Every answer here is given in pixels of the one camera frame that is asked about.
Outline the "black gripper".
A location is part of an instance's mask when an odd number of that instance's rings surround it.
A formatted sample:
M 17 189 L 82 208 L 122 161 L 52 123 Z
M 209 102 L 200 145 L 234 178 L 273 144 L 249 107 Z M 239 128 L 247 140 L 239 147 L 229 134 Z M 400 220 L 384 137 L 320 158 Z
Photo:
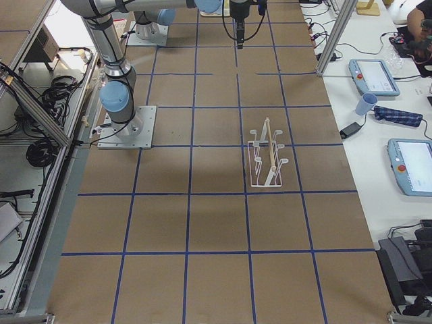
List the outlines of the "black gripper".
M 230 0 L 229 14 L 235 19 L 236 29 L 235 37 L 237 49 L 243 49 L 244 46 L 244 20 L 249 16 L 248 0 Z

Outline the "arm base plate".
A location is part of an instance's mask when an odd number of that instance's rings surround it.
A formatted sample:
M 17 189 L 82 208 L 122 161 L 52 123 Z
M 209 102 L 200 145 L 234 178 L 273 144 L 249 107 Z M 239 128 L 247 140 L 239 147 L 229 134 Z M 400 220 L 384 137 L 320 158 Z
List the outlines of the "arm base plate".
M 128 45 L 131 47 L 164 47 L 167 43 L 168 26 L 155 22 L 137 24 L 131 21 Z
M 109 114 L 105 114 L 104 122 L 111 124 L 101 131 L 101 140 L 97 142 L 99 149 L 150 149 L 152 147 L 157 107 L 137 106 L 135 116 L 124 128 L 112 123 Z

